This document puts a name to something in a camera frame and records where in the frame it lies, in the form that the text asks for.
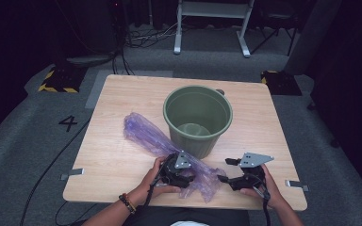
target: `chair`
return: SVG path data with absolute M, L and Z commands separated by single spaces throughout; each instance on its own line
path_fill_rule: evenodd
M 258 7 L 259 15 L 257 25 L 260 27 L 261 31 L 263 31 L 264 27 L 272 28 L 274 31 L 256 46 L 252 51 L 252 54 L 273 35 L 278 35 L 280 29 L 285 29 L 291 39 L 287 54 L 289 57 L 296 32 L 301 25 L 300 20 L 303 16 L 302 14 L 307 13 L 307 8 L 310 6 L 309 3 L 311 1 L 312 0 L 306 0 L 299 8 L 295 8 L 286 0 L 260 0 L 256 5 Z M 293 29 L 292 35 L 288 32 L 290 29 Z

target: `beaded bracelet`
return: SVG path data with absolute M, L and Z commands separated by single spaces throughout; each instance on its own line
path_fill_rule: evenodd
M 125 206 L 127 207 L 127 209 L 130 211 L 130 213 L 132 215 L 135 214 L 135 212 L 137 211 L 137 209 L 134 207 L 134 205 L 131 203 L 131 201 L 128 199 L 128 196 L 126 193 L 123 193 L 123 195 L 119 196 L 119 200 L 121 200 Z

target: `table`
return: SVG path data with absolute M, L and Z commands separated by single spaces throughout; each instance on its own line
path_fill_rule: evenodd
M 224 90 L 234 111 L 231 126 L 203 161 L 212 168 L 224 169 L 230 178 L 234 178 L 242 171 L 239 167 L 226 165 L 225 158 L 241 158 L 246 152 L 271 155 L 274 160 L 266 165 L 281 193 L 293 209 L 305 210 L 307 203 L 303 191 L 285 186 L 285 180 L 299 181 L 299 178 L 267 86 L 127 75 L 107 77 L 74 162 L 73 169 L 84 169 L 84 174 L 69 177 L 64 199 L 69 202 L 114 202 L 119 194 L 137 186 L 156 157 L 124 138 L 123 119 L 131 112 L 140 113 L 169 136 L 162 106 L 171 91 L 186 85 Z M 228 184 L 222 184 L 208 203 L 196 190 L 187 199 L 178 199 L 177 194 L 163 194 L 151 200 L 150 205 L 262 209 L 260 200 L 233 191 Z
M 245 57 L 250 57 L 251 54 L 246 45 L 244 35 L 249 18 L 251 17 L 254 2 L 255 0 L 249 0 L 248 4 L 226 4 L 178 0 L 177 32 L 175 34 L 174 53 L 181 53 L 182 16 L 223 17 L 243 19 L 242 28 L 240 31 L 237 31 L 237 36 L 243 55 Z

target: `wooden tabletop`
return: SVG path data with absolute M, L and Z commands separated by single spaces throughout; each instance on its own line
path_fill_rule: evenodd
M 162 107 L 173 90 L 186 85 L 222 89 L 233 107 L 233 121 L 222 134 L 211 154 L 202 161 L 225 170 L 230 178 L 239 177 L 239 167 L 228 166 L 225 158 L 242 158 L 260 153 L 274 157 L 267 163 L 282 195 L 294 210 L 305 210 L 307 203 L 300 188 L 285 186 L 285 180 L 299 181 L 281 124 L 267 86 L 258 83 L 198 79 L 110 75 L 107 77 L 73 169 L 84 174 L 70 176 L 63 192 L 70 202 L 115 202 L 118 196 L 140 183 L 156 156 L 123 136 L 123 120 L 137 112 L 166 136 L 169 128 Z M 261 201 L 233 191 L 222 184 L 212 201 L 205 203 L 199 190 L 186 199 L 163 194 L 150 205 L 204 208 L 262 209 Z

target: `purple plastic bag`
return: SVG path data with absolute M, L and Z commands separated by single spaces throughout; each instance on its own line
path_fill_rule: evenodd
M 156 156 L 167 156 L 182 151 L 159 128 L 135 112 L 124 118 L 124 136 Z M 195 179 L 187 188 L 181 190 L 180 198 L 185 199 L 198 189 L 201 191 L 204 201 L 210 202 L 222 183 L 217 175 L 225 176 L 225 171 L 213 169 L 189 153 L 185 152 L 185 156 L 191 163 L 191 168 L 189 171 L 183 172 L 195 175 Z

